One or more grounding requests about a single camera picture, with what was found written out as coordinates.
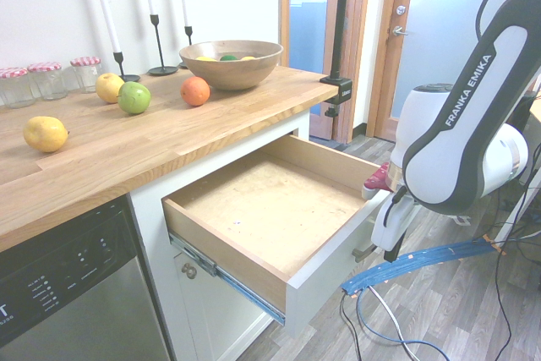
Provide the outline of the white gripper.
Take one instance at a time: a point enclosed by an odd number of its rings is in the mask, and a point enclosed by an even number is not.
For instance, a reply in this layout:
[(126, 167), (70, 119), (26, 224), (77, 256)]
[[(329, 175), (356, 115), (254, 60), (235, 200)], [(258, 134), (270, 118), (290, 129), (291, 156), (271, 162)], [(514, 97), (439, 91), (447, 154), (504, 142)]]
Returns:
[(388, 196), (376, 217), (371, 241), (385, 250), (384, 260), (394, 262), (402, 247), (405, 231), (419, 211), (414, 198), (405, 193), (397, 203), (393, 202), (396, 194)]

